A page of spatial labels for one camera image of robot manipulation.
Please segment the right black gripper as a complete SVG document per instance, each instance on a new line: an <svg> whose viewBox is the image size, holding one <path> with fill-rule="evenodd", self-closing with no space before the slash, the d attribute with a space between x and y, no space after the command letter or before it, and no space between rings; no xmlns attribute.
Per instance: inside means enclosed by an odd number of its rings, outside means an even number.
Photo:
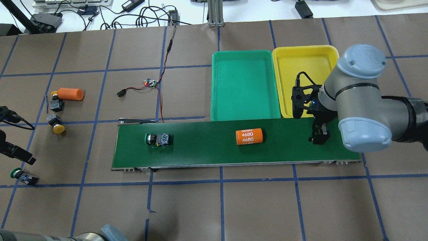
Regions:
<svg viewBox="0 0 428 241"><path fill-rule="evenodd" d="M324 145L331 136L328 124L337 118L337 114L313 114L312 133L308 141L314 145Z"/></svg>

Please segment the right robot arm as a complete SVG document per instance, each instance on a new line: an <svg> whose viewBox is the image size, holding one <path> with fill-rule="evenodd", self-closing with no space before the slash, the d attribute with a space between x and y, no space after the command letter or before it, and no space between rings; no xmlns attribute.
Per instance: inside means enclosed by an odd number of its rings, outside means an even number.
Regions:
<svg viewBox="0 0 428 241"><path fill-rule="evenodd" d="M385 67L385 55L372 45L355 44L344 52L307 111L322 135L337 117L342 143L350 151L377 152L392 142L419 142L427 149L427 102L382 96L377 78Z"/></svg>

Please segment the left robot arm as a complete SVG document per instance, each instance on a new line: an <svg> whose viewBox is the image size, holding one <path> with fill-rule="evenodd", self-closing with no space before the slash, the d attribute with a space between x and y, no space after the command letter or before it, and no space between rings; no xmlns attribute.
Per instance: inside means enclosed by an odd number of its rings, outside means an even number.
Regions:
<svg viewBox="0 0 428 241"><path fill-rule="evenodd" d="M0 116L0 121L5 124L25 130L35 130L35 127L30 122L6 106L0 107ZM21 148L20 146L7 142L6 137L6 133L3 130L0 130L1 154L10 158L16 158L29 165L33 165L36 162L36 158L33 157L33 154Z"/></svg>

